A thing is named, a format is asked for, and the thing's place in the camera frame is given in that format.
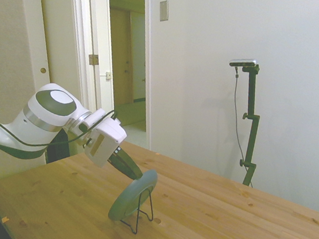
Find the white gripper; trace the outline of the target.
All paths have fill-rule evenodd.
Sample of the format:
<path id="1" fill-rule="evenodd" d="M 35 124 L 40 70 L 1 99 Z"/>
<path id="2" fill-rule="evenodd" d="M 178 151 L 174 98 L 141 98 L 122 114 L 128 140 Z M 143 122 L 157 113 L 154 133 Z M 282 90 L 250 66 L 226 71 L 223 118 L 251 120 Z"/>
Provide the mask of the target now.
<path id="1" fill-rule="evenodd" d="M 135 161 L 122 149 L 117 148 L 127 134 L 119 122 L 107 118 L 97 125 L 89 136 L 89 142 L 85 146 L 86 156 L 100 168 L 107 160 L 118 171 L 132 180 L 140 179 L 143 173 Z M 116 156 L 112 153 L 117 148 Z"/>

